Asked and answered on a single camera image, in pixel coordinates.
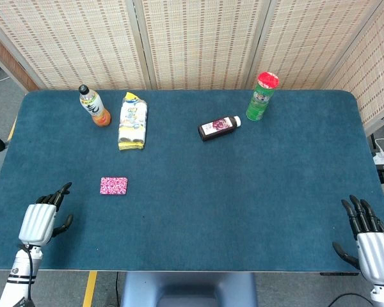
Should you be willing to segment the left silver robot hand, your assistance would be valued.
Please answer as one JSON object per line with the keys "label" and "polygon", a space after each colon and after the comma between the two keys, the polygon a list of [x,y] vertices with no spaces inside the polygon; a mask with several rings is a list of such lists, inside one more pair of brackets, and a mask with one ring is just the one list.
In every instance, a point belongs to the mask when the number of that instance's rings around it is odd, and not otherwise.
{"label": "left silver robot hand", "polygon": [[52,238],[67,231],[73,222],[73,215],[69,214],[65,222],[55,227],[55,219],[63,202],[64,196],[69,194],[72,182],[68,182],[53,194],[39,197],[27,207],[19,240],[26,246],[44,246]]}

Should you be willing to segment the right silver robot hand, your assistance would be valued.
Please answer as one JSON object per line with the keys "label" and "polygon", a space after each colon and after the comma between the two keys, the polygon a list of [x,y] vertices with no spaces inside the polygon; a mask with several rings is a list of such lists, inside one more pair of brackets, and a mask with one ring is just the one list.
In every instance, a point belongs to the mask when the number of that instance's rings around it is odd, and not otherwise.
{"label": "right silver robot hand", "polygon": [[346,210],[358,256],[345,252],[339,243],[333,242],[336,254],[359,270],[373,285],[384,286],[384,223],[364,199],[351,195],[341,200]]}

